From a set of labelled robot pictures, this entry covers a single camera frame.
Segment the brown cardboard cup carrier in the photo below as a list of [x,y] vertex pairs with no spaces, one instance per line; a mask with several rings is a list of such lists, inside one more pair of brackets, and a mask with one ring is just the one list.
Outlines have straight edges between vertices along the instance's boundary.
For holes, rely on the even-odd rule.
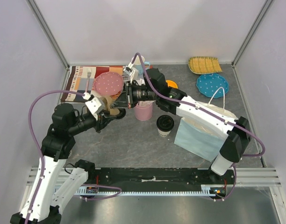
[[114,102],[114,100],[110,96],[95,96],[98,100],[100,100],[101,108],[98,110],[98,112],[106,111],[109,112],[110,115],[116,116],[120,113],[119,109],[117,108],[111,108],[111,104]]

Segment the black plastic cup lid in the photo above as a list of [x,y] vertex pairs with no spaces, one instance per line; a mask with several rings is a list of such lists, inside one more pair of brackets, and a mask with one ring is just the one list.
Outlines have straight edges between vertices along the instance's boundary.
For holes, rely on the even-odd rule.
[[161,115],[158,117],[156,125],[159,130],[168,132],[174,128],[174,120],[169,115]]

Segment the white paper coffee cup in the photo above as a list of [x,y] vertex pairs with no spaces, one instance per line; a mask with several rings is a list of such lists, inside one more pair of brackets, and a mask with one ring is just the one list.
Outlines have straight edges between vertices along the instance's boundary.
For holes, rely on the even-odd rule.
[[158,130],[158,134],[161,137],[167,137],[170,134],[172,128],[161,128],[161,127],[158,127],[157,130]]

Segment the light blue paper bag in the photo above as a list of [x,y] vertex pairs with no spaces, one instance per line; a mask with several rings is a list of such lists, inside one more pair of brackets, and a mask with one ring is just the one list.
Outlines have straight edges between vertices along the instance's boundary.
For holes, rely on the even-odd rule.
[[[182,101],[190,102],[198,106],[206,107],[212,113],[219,113],[224,117],[232,118],[233,120],[238,117],[225,109],[225,94],[223,95],[223,108],[215,106],[211,103],[200,102],[194,100],[188,96],[182,99]],[[181,118],[178,131],[174,140],[174,144],[177,146],[207,160],[212,161],[219,154],[225,140],[213,132],[213,130],[206,127],[199,121],[192,119],[188,116],[179,115]]]

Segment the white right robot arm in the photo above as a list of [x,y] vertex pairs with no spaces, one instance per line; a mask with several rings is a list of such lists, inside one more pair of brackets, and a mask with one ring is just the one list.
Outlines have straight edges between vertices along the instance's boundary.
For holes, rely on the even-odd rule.
[[209,133],[201,149],[212,146],[214,140],[221,141],[218,154],[212,159],[208,180],[217,184],[224,179],[226,171],[238,163],[250,142],[250,126],[246,118],[235,119],[208,108],[185,92],[169,87],[164,74],[158,69],[148,69],[143,82],[127,81],[120,96],[111,108],[134,108],[139,102],[154,101],[163,111],[196,122]]

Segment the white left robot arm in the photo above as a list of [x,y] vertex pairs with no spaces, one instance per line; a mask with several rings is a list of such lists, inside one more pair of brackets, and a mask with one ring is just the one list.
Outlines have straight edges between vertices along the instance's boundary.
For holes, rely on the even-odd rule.
[[58,224],[63,211],[83,183],[92,183],[96,178],[95,164],[80,160],[64,184],[55,191],[55,185],[62,167],[75,145],[74,136],[90,128],[101,130],[112,117],[103,103],[93,100],[86,103],[87,113],[80,114],[73,105],[57,105],[52,114],[46,137],[40,148],[39,169],[31,193],[23,209],[13,214],[12,224]]

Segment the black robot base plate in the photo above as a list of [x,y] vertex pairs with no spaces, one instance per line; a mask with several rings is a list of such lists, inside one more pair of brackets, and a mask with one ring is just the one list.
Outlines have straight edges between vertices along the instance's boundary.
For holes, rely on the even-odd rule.
[[201,190],[202,185],[231,185],[234,177],[233,170],[219,176],[198,168],[96,168],[85,184],[119,187],[123,191],[180,191]]

